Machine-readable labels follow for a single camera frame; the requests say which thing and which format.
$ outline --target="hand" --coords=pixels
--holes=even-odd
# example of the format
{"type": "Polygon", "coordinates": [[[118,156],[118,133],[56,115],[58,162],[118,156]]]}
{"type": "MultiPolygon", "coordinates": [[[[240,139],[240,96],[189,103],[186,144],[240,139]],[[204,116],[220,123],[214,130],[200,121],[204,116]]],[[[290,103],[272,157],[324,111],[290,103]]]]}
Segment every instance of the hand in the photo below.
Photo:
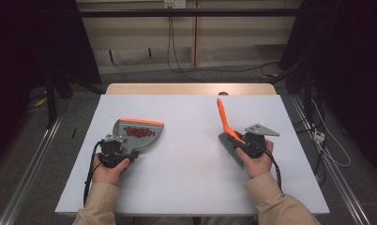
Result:
{"type": "Polygon", "coordinates": [[[97,153],[95,154],[95,158],[93,160],[93,168],[95,169],[98,166],[92,176],[93,183],[116,185],[118,183],[119,174],[121,174],[121,172],[129,165],[129,158],[125,158],[114,168],[107,168],[99,163],[100,160],[98,159],[97,153]]]}
{"type": "MultiPolygon", "coordinates": [[[[272,142],[265,140],[265,147],[270,153],[273,153],[274,144],[272,142]]],[[[241,148],[237,148],[236,151],[241,160],[244,161],[245,168],[251,179],[270,172],[273,162],[268,155],[262,154],[259,158],[251,158],[241,148]]]]}

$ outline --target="sleeve cuff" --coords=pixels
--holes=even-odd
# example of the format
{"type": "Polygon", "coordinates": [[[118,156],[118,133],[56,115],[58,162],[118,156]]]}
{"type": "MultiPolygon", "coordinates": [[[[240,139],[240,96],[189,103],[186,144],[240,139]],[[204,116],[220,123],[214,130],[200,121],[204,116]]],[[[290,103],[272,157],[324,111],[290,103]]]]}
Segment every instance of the sleeve cuff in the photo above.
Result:
{"type": "Polygon", "coordinates": [[[85,207],[113,211],[119,194],[119,187],[104,183],[93,183],[85,207]]]}
{"type": "Polygon", "coordinates": [[[267,172],[249,180],[244,185],[244,188],[254,201],[255,205],[259,206],[269,204],[270,201],[275,201],[278,197],[282,198],[283,196],[279,189],[279,185],[271,172],[267,172]]]}

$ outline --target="beige sleeve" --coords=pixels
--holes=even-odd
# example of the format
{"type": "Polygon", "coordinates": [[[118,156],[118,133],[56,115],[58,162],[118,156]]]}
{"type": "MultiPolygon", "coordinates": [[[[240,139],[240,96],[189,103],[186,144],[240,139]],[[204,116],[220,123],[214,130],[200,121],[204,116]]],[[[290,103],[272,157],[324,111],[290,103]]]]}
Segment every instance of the beige sleeve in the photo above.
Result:
{"type": "Polygon", "coordinates": [[[271,172],[248,181],[245,190],[259,210],[259,224],[320,224],[303,203],[281,193],[271,172]]]}
{"type": "Polygon", "coordinates": [[[117,186],[94,183],[90,188],[85,208],[75,217],[73,224],[115,224],[114,207],[119,194],[117,186]]]}

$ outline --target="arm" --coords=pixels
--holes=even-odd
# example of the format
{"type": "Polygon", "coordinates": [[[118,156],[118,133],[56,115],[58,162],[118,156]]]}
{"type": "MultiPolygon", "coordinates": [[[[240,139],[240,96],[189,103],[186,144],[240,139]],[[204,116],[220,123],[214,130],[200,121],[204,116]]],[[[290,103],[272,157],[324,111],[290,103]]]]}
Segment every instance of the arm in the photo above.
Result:
{"type": "MultiPolygon", "coordinates": [[[[266,147],[272,152],[274,144],[266,140],[266,147]]],[[[259,210],[259,224],[320,224],[303,203],[280,191],[270,172],[271,159],[266,154],[250,158],[241,149],[237,149],[237,154],[251,178],[245,189],[259,210]]]]}
{"type": "MultiPolygon", "coordinates": [[[[94,168],[100,163],[98,155],[94,168]]],[[[78,211],[73,224],[115,224],[114,207],[119,194],[116,186],[119,174],[129,165],[129,159],[120,162],[115,168],[99,165],[92,177],[92,187],[84,209],[78,211]]]]}

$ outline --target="white table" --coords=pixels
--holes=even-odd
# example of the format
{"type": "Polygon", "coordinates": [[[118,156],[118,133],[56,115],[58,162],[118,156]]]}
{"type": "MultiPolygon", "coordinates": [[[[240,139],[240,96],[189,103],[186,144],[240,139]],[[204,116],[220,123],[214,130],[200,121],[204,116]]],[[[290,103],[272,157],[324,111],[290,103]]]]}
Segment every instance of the white table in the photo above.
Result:
{"type": "Polygon", "coordinates": [[[115,212],[131,216],[248,216],[256,213],[243,189],[248,181],[219,142],[222,132],[216,100],[222,98],[229,125],[241,132],[259,123],[279,137],[273,152],[282,188],[313,214],[329,213],[323,194],[277,95],[105,95],[55,212],[74,215],[83,208],[83,188],[94,145],[112,132],[120,117],[159,120],[159,138],[121,176],[115,212]]]}

